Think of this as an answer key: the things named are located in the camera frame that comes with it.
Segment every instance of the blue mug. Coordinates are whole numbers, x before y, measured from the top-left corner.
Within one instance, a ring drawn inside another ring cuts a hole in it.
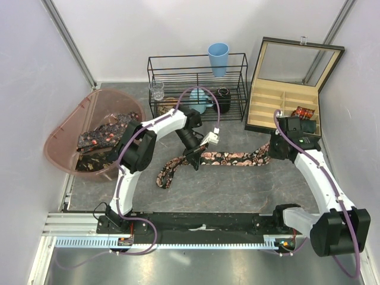
[[[189,107],[191,109],[197,110],[200,114],[203,114],[204,111],[206,111],[206,107],[212,107],[213,104],[205,104],[206,102],[209,102],[211,99],[209,96],[207,96],[203,89],[197,88],[193,89],[190,94],[191,100],[197,100],[197,102],[191,102]]]
[[[215,77],[226,75],[228,64],[228,53],[230,48],[225,43],[214,43],[208,47],[208,58]]]

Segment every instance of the metal floor panel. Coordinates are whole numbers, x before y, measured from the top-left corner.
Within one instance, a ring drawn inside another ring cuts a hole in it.
[[[104,249],[55,249],[61,265],[72,266]],[[353,272],[351,255],[341,257]],[[318,257],[310,246],[293,257],[256,250],[156,250],[143,256],[107,254],[75,270],[64,271],[54,262],[46,285],[354,285],[331,257]]]

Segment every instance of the white wall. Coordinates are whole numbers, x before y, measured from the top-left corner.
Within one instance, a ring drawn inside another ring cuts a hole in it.
[[[246,52],[263,36],[321,43],[344,0],[54,0],[98,81],[147,81],[148,56]]]
[[[321,94],[324,142],[340,186],[372,222],[369,245],[380,267],[380,2],[355,4],[334,44],[346,47]]]
[[[21,285],[65,178],[44,142],[90,86],[40,1],[4,3],[0,35],[0,283]]]

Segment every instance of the gray floor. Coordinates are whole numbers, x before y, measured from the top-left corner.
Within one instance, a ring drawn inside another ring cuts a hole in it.
[[[116,88],[137,97],[151,119],[146,83],[107,83],[102,88]],[[213,126],[214,122],[205,122],[197,131],[206,134]],[[268,140],[269,135],[244,131],[241,121],[223,121],[220,142],[209,150],[251,152]],[[160,169],[183,149],[176,134],[156,143],[153,160],[137,184],[134,210],[272,213],[278,204],[298,203],[311,213],[318,212],[305,179],[290,161],[273,160],[260,167],[201,166],[197,172],[181,166],[172,187],[159,188],[156,177]],[[109,202],[115,185],[116,181],[95,183],[76,178],[69,210],[93,210],[99,202]]]
[[[105,249],[55,249],[57,261],[70,267]],[[354,272],[351,255],[339,259]],[[293,257],[255,250],[159,249],[143,256],[106,254],[75,270],[51,262],[46,285],[360,285],[349,279],[331,257],[318,257],[307,241]]]

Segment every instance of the clear glass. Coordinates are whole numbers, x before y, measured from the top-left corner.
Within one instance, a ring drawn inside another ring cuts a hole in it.
[[[302,45],[302,46],[304,46],[304,45],[306,45],[308,43],[308,37],[304,37],[304,36],[302,36],[301,37],[301,40],[300,40],[300,44]]]
[[[149,83],[149,90],[152,92],[152,96],[155,100],[160,101],[164,99],[164,82],[154,80]]]

